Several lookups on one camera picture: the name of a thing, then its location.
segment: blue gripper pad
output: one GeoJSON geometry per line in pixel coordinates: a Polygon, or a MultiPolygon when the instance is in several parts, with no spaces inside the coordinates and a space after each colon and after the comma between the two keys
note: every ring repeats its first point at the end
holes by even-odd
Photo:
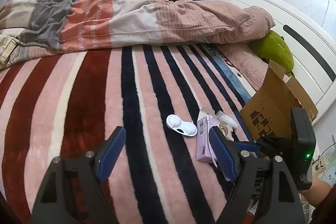
{"type": "Polygon", "coordinates": [[[250,142],[235,142],[235,145],[239,151],[246,150],[250,152],[258,152],[260,149],[258,145],[250,142]]]}
{"type": "Polygon", "coordinates": [[[126,129],[117,127],[108,140],[104,141],[97,151],[94,160],[94,171],[99,183],[107,179],[126,142],[126,129]]]}
{"type": "Polygon", "coordinates": [[[236,148],[235,143],[227,140],[218,127],[210,129],[209,141],[224,176],[235,183],[241,170],[238,156],[239,150],[236,148]]]}

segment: bed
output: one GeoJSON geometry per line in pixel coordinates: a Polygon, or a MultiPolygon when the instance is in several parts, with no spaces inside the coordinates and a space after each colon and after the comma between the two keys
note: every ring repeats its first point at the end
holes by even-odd
{"type": "Polygon", "coordinates": [[[336,99],[336,43],[317,23],[281,0],[223,0],[240,8],[253,5],[267,10],[272,28],[283,36],[294,58],[295,77],[311,97],[319,115],[316,123],[336,99]]]}

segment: screw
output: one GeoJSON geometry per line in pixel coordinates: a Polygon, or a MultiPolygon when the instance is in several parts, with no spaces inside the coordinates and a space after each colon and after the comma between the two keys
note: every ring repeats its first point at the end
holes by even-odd
{"type": "Polygon", "coordinates": [[[93,151],[87,151],[87,152],[85,153],[85,156],[86,156],[87,158],[92,158],[94,155],[95,155],[95,152],[93,152],[93,151]]]}
{"type": "Polygon", "coordinates": [[[61,161],[61,157],[59,157],[59,156],[53,158],[53,160],[52,160],[52,162],[55,163],[55,164],[59,163],[60,161],[61,161]]]}
{"type": "Polygon", "coordinates": [[[280,156],[275,156],[274,159],[276,162],[282,162],[282,157],[280,156]]]}
{"type": "Polygon", "coordinates": [[[241,151],[240,154],[241,154],[244,158],[247,158],[248,156],[250,156],[250,152],[249,152],[249,151],[246,151],[246,150],[241,151]]]}

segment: person's arm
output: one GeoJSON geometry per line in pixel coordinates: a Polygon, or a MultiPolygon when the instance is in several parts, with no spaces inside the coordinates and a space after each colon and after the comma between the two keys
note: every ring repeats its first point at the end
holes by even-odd
{"type": "Polygon", "coordinates": [[[309,190],[299,191],[310,205],[317,207],[328,195],[331,187],[328,183],[313,177],[312,185],[309,190]]]}

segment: green plush toy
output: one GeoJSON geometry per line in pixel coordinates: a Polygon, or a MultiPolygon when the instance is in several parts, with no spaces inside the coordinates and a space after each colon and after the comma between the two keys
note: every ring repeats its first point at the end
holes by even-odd
{"type": "Polygon", "coordinates": [[[273,60],[286,69],[286,74],[289,74],[293,70],[293,55],[283,38],[276,32],[269,31],[264,38],[252,40],[248,42],[248,45],[266,63],[273,60]]]}

